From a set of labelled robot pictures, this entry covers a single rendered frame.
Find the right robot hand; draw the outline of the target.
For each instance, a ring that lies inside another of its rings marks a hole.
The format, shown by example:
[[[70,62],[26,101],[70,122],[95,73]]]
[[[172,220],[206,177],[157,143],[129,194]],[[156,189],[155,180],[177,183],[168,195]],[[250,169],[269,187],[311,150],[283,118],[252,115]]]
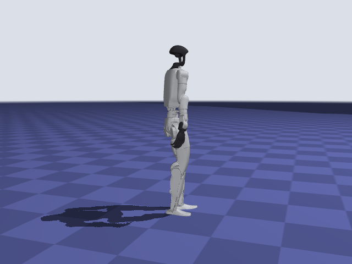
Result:
[[[179,123],[179,127],[178,127],[179,133],[177,134],[177,138],[175,140],[175,142],[171,145],[173,145],[172,147],[176,148],[180,148],[182,146],[182,144],[185,141],[185,131],[186,129],[183,129],[183,122]]]

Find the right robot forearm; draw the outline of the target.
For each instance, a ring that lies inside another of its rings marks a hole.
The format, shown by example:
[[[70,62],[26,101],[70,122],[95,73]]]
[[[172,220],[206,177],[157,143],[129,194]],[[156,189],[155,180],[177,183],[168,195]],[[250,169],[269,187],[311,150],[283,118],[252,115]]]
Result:
[[[178,107],[179,110],[179,123],[183,122],[183,129],[186,129],[188,127],[188,102],[189,98],[188,96],[182,96],[180,100],[180,106]],[[178,125],[179,126],[179,125]]]

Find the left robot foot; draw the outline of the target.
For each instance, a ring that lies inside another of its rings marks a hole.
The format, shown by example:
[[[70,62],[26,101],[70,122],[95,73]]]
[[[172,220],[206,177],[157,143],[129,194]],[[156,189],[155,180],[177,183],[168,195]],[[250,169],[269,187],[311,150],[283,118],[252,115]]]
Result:
[[[187,204],[183,204],[183,206],[177,205],[177,209],[179,210],[188,210],[188,209],[194,209],[194,208],[197,208],[197,205],[187,205]]]

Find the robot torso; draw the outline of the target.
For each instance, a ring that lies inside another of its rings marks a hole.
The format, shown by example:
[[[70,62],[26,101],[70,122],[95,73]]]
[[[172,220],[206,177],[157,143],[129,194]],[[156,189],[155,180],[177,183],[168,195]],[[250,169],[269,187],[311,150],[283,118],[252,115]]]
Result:
[[[164,120],[164,128],[167,133],[171,133],[170,129],[172,124],[178,123],[179,124],[179,118],[178,118],[178,113],[179,110],[175,110],[175,108],[178,108],[180,104],[178,103],[178,80],[176,77],[177,70],[183,70],[181,69],[181,66],[178,66],[178,68],[170,69],[167,70],[164,78],[164,106],[165,107],[170,107],[170,111],[167,112],[167,118]]]

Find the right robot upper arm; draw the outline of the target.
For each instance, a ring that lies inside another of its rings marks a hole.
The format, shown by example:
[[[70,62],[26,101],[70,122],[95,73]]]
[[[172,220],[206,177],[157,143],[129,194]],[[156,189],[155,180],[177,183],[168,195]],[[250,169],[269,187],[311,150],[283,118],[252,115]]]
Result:
[[[178,103],[180,104],[181,97],[185,95],[187,80],[189,77],[189,73],[184,70],[177,70],[176,74],[178,80]]]

